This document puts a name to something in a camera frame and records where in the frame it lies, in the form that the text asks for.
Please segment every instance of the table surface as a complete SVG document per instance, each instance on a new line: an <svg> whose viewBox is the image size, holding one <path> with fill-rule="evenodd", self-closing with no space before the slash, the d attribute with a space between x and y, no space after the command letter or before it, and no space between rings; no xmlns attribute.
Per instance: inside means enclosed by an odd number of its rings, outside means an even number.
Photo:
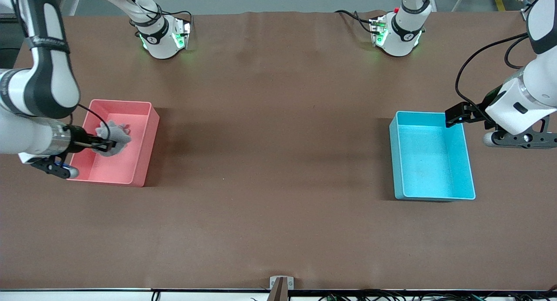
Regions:
<svg viewBox="0 0 557 301"><path fill-rule="evenodd" d="M433 13L402 58L332 13L199 16L191 50L169 60L149 57L125 17L64 22L82 103L150 101L160 114L147 184L67 182L2 156L0 287L258 288L278 274L303 289L555 283L555 151L487 148L483 124L466 125L475 201L393 192L393 115L460 102L458 69L523 32L517 12ZM513 73L506 48L469 65L464 93L480 101ZM532 58L526 41L511 55Z"/></svg>

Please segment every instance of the blue bin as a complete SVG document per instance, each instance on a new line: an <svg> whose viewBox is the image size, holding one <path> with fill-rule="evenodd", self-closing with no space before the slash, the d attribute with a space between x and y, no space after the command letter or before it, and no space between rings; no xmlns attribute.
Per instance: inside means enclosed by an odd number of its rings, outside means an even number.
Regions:
<svg viewBox="0 0 557 301"><path fill-rule="evenodd" d="M444 113L398 111L389 131L397 199L476 198L462 124L446 128Z"/></svg>

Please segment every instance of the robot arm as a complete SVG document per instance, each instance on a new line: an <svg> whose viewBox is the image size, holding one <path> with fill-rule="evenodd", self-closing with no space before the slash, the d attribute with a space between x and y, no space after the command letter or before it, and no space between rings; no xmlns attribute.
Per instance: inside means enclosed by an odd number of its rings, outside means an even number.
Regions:
<svg viewBox="0 0 557 301"><path fill-rule="evenodd" d="M537 0L527 16L527 33L536 59L491 91L479 110L463 102L445 112L447 127L485 120L488 146L552 148L557 135L547 132L557 110L557 0ZM542 121L541 130L531 127Z"/></svg>
<svg viewBox="0 0 557 301"><path fill-rule="evenodd" d="M67 154L107 151L114 143L56 120L70 115L80 99L56 0L0 2L16 5L34 61L31 69L0 70L0 154L19 154L22 162L48 174L75 177L77 170L64 164Z"/></svg>
<svg viewBox="0 0 557 301"><path fill-rule="evenodd" d="M165 14L153 0L107 0L126 13L143 47L157 59L173 57L187 46L190 22Z"/></svg>
<svg viewBox="0 0 557 301"><path fill-rule="evenodd" d="M12 8L10 0L0 0ZM80 93L71 71L62 16L55 0L19 0L26 23L31 69L0 73L0 105L14 114L60 119L72 113Z"/></svg>
<svg viewBox="0 0 557 301"><path fill-rule="evenodd" d="M400 9L372 20L372 43L394 57L403 57L418 45L423 24L431 13L429 0L402 0Z"/></svg>

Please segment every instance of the pink bin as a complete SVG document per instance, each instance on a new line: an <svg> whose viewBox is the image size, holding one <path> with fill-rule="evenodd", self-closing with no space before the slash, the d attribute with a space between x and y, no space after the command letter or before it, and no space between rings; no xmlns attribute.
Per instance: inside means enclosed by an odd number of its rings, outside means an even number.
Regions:
<svg viewBox="0 0 557 301"><path fill-rule="evenodd" d="M159 125L159 114L149 102L93 100L89 105L107 123L127 124L131 141L115 156L103 157L90 149L72 156L70 165L79 170L74 181L113 186L142 187L145 184L151 151ZM83 128L96 134L101 122L87 112Z"/></svg>

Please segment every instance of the metal bracket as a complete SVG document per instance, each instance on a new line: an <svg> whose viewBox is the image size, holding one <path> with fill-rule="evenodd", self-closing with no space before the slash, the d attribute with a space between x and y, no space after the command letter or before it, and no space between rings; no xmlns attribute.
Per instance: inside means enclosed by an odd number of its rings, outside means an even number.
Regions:
<svg viewBox="0 0 557 301"><path fill-rule="evenodd" d="M535 131L533 127L528 128L523 133L511 135L505 130L496 130L491 134L491 142L496 146L506 148L525 148L525 149L551 149L557 147L557 134L547 132L549 129L549 115L542 118L541 130Z"/></svg>
<svg viewBox="0 0 557 301"><path fill-rule="evenodd" d="M294 277L273 276L269 281L272 289L267 301L287 301L288 290L290 290L290 287L294 289Z"/></svg>
<svg viewBox="0 0 557 301"><path fill-rule="evenodd" d="M191 22L174 17L173 25L174 28L172 34L174 36L174 41L176 42L176 47L187 50L189 34L191 33Z"/></svg>
<svg viewBox="0 0 557 301"><path fill-rule="evenodd" d="M50 156L42 158L30 165L47 174L51 174L62 179L76 178L79 175L79 171L77 168L64 164L64 160L66 160L65 155L60 161L56 161L56 156Z"/></svg>
<svg viewBox="0 0 557 301"><path fill-rule="evenodd" d="M520 15L522 16L523 21L526 21L527 15L526 15L526 11L524 10L524 8L521 8Z"/></svg>
<svg viewBox="0 0 557 301"><path fill-rule="evenodd" d="M372 33L372 46L383 45L386 34L388 33L386 27L386 15L379 16L378 18L369 20L369 29Z"/></svg>
<svg viewBox="0 0 557 301"><path fill-rule="evenodd" d="M277 282L278 278L286 279L286 286L288 287L288 290L294 290L294 277L282 276L282 275L281 276L272 276L272 277L269 278L269 289L273 289L273 286Z"/></svg>

